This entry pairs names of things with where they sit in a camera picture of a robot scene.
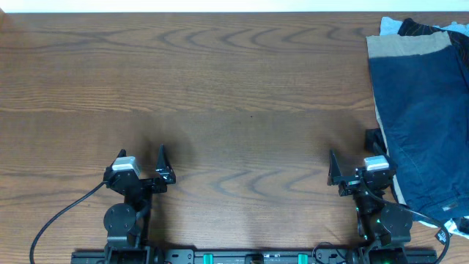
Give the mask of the dark blue denim shorts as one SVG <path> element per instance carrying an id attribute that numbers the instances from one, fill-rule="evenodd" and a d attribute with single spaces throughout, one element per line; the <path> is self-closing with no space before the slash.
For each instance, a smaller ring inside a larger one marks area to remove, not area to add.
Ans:
<path id="1" fill-rule="evenodd" d="M 440 221 L 468 215 L 468 69 L 453 46 L 372 58 L 374 101 L 405 203 Z"/>

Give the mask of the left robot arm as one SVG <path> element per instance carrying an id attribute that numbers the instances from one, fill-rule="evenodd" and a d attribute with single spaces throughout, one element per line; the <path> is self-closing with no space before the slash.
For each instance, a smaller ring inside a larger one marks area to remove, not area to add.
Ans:
<path id="1" fill-rule="evenodd" d="M 107 230 L 105 263 L 163 263 L 164 253 L 149 243 L 152 196 L 167 192 L 176 176 L 161 145 L 155 168 L 156 176 L 141 178 L 133 156 L 122 149 L 103 175 L 107 188 L 121 194 L 124 202 L 111 206 L 103 219 Z"/>

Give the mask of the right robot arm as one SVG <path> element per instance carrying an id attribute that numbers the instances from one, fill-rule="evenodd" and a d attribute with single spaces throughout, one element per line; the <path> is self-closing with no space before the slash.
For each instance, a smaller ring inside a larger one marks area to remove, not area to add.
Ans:
<path id="1" fill-rule="evenodd" d="M 393 182 L 397 165 L 374 143 L 375 155 L 365 158 L 353 175 L 343 175 L 336 154 L 329 152 L 327 184 L 339 188 L 339 196 L 355 202 L 358 234 L 366 243 L 349 250 L 346 263 L 406 263 L 405 244 L 410 241 L 412 214 L 405 207 L 383 199 Z"/>

